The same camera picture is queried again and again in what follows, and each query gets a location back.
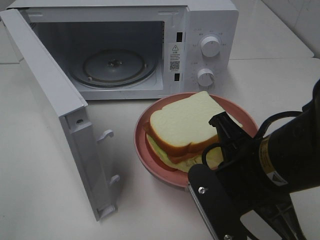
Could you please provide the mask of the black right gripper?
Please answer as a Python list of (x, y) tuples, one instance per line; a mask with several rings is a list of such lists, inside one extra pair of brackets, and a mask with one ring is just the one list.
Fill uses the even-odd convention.
[(290, 183), (274, 169), (268, 139), (252, 140), (227, 112), (208, 122), (216, 128), (223, 155), (233, 159), (216, 170), (196, 164), (188, 172), (188, 188), (214, 240), (251, 240), (241, 216), (254, 211), (283, 240), (304, 240), (290, 193)]

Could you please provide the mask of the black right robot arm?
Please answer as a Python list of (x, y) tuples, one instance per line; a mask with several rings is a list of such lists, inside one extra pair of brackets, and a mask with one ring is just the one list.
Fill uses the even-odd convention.
[(188, 172), (188, 188), (215, 240), (255, 236), (241, 217), (255, 211), (283, 240), (303, 240), (290, 193), (320, 184), (320, 86), (300, 111), (267, 118), (254, 137), (226, 112), (214, 115), (218, 142)]

